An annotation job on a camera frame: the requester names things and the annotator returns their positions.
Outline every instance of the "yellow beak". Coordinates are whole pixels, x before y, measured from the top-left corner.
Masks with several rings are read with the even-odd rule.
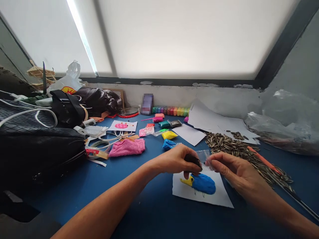
[[[194,181],[194,178],[192,176],[189,176],[189,178],[186,180],[186,179],[179,179],[182,183],[185,183],[187,184],[188,186],[193,186],[193,181]]]

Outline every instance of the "hand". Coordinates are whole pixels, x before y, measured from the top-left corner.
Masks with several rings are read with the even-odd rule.
[[[187,154],[192,154],[198,158],[197,153],[183,144],[179,144],[169,151],[157,156],[152,161],[159,168],[161,173],[180,173],[182,171],[191,171],[198,174],[202,169],[194,163],[184,160]],[[188,179],[189,173],[184,172],[185,179]]]
[[[246,160],[220,152],[209,156],[205,162],[211,161],[216,172],[223,175],[246,201],[265,213],[271,214],[276,202],[282,199],[258,174]]]

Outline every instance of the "black leather bag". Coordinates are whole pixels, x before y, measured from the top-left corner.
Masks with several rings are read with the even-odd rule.
[[[62,90],[50,91],[50,94],[52,94],[52,110],[56,114],[60,125],[74,128],[82,124],[85,111],[80,106],[79,98]]]
[[[82,98],[81,104],[86,105],[89,117],[101,117],[101,114],[108,111],[115,114],[122,108],[122,99],[112,91],[99,88],[81,87],[73,95]]]
[[[18,101],[12,105],[35,108]],[[27,109],[0,102],[0,120]],[[35,120],[35,113],[14,117],[0,127],[0,188],[21,182],[44,180],[71,169],[86,159],[84,136],[69,128],[46,128]],[[38,119],[54,125],[48,112],[40,111]]]

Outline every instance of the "blue desk surface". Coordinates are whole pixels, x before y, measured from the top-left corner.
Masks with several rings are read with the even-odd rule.
[[[123,121],[138,121],[137,130],[144,128],[150,116],[139,115]],[[166,116],[169,120],[183,117]],[[113,119],[105,119],[99,126],[110,126]],[[102,167],[90,161],[50,187],[33,189],[20,195],[24,201],[65,224],[84,206],[112,187],[143,163],[163,153],[163,138],[144,137],[146,150],[141,155],[110,158]],[[193,147],[181,137],[174,139],[194,150],[208,149],[202,140]],[[292,154],[262,143],[260,154],[292,176],[292,187],[302,200],[319,214],[319,159]],[[268,219],[232,189],[223,178],[234,209],[191,201],[172,195],[172,174],[161,174],[153,179],[133,201],[112,238],[269,238],[292,234]],[[297,211],[315,222],[290,196],[280,188],[275,191]]]

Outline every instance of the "pink towel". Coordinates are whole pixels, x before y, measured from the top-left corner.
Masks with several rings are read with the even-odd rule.
[[[110,157],[119,157],[131,154],[141,154],[145,150],[144,139],[136,139],[134,142],[126,139],[122,142],[116,142],[113,144],[110,151]]]

